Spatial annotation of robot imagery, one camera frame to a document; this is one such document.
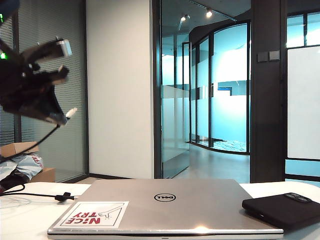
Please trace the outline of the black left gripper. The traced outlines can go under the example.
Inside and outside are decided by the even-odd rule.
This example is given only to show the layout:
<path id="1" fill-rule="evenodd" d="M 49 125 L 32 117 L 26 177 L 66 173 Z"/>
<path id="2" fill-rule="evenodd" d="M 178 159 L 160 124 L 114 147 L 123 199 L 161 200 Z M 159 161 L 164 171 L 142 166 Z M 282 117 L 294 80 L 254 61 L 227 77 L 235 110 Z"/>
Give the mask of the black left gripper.
<path id="1" fill-rule="evenodd" d="M 55 86 L 67 80 L 69 70 L 40 71 L 40 64 L 72 55 L 68 39 L 56 39 L 22 53 L 14 52 L 3 40 L 0 52 L 0 105 L 12 114 L 52 124 L 66 124 L 68 119 L 55 95 Z"/>

